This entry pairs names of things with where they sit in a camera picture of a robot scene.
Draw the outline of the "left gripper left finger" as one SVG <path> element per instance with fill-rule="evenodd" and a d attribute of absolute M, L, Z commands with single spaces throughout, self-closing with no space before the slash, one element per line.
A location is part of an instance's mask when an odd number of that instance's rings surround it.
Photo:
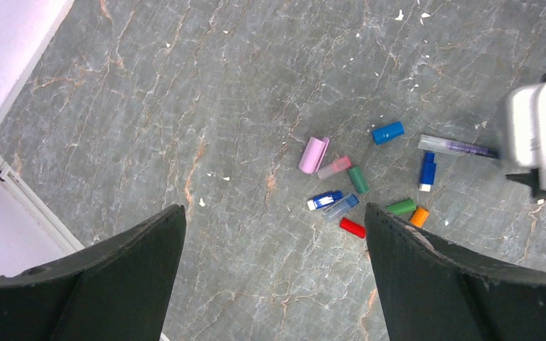
<path fill-rule="evenodd" d="M 0 276 L 0 340 L 159 340 L 186 234 L 172 205 L 62 259 Z"/>

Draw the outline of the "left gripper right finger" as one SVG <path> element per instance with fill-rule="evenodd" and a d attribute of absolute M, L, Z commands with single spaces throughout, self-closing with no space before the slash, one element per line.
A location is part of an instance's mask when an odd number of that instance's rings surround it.
<path fill-rule="evenodd" d="M 372 202 L 364 223 L 391 340 L 546 340 L 546 272 L 471 251 Z"/>

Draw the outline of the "orange marker cap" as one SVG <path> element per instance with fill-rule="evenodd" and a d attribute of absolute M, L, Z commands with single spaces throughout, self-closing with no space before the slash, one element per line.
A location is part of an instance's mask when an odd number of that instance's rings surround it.
<path fill-rule="evenodd" d="M 429 211 L 423 207 L 418 207 L 411 216 L 409 223 L 415 227 L 421 228 L 429 217 Z"/>

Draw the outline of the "green marker cap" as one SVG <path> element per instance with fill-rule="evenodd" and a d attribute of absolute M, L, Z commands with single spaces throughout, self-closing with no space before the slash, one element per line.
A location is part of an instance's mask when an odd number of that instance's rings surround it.
<path fill-rule="evenodd" d="M 394 215 L 406 215 L 416 211 L 417 205 L 412 199 L 406 199 L 394 204 L 388 205 L 385 207 L 388 212 L 391 212 Z"/>

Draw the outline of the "red marker cap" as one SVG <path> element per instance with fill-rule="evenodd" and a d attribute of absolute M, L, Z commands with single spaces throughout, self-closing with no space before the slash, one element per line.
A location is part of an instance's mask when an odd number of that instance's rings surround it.
<path fill-rule="evenodd" d="M 366 237 L 366 231 L 364 226 L 361 226 L 360 224 L 348 218 L 343 217 L 339 222 L 339 227 L 361 239 L 364 239 Z"/>

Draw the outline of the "blue pen cap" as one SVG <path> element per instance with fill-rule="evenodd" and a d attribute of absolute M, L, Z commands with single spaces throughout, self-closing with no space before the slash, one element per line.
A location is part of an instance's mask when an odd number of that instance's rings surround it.
<path fill-rule="evenodd" d="M 320 210 L 324 207 L 333 205 L 342 198 L 343 193 L 340 190 L 332 190 L 313 196 L 306 201 L 306 204 L 309 210 Z"/>
<path fill-rule="evenodd" d="M 419 190 L 430 192 L 436 178 L 437 164 L 435 153 L 426 151 L 422 160 L 422 167 L 419 177 Z"/>

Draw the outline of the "dark green cap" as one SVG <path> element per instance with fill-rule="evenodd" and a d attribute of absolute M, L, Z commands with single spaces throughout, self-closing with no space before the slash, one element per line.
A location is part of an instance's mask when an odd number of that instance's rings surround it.
<path fill-rule="evenodd" d="M 365 194 L 369 191 L 368 182 L 360 166 L 355 165 L 348 168 L 347 173 L 357 193 Z"/>

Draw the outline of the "dark purple pen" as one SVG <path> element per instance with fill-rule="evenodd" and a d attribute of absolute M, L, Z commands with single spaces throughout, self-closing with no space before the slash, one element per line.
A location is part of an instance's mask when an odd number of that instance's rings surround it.
<path fill-rule="evenodd" d="M 422 134 L 420 136 L 417 147 L 425 151 L 445 153 L 455 156 L 476 155 L 492 159 L 500 158 L 499 153 L 496 150 L 487 148 L 485 146 L 466 144 L 460 141 L 444 139 L 425 134 Z"/>

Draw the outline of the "pink translucent cap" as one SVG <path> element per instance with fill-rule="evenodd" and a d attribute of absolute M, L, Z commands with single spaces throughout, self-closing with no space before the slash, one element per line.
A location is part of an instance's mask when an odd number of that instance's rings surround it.
<path fill-rule="evenodd" d="M 346 169 L 350 168 L 352 166 L 352 163 L 349 159 L 349 157 L 344 156 L 341 157 L 331 163 L 329 163 L 327 166 L 324 166 L 323 168 L 318 169 L 316 172 L 319 179 L 327 179 L 331 176 L 340 173 L 342 171 L 345 171 Z"/>

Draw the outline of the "large blue marker cap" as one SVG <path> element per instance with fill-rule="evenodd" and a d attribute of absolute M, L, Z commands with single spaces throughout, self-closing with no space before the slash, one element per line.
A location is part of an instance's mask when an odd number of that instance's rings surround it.
<path fill-rule="evenodd" d="M 393 122 L 386 126 L 372 131 L 372 138 L 376 145 L 385 144 L 405 133 L 404 127 L 400 121 Z"/>

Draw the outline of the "purple highlighter cap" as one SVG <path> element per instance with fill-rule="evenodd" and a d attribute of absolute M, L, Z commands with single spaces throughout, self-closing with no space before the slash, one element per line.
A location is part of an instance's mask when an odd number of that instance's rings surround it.
<path fill-rule="evenodd" d="M 306 144 L 306 148 L 299 162 L 299 170 L 305 174 L 313 174 L 318 171 L 329 142 L 330 139 L 328 137 L 322 139 L 311 137 Z"/>

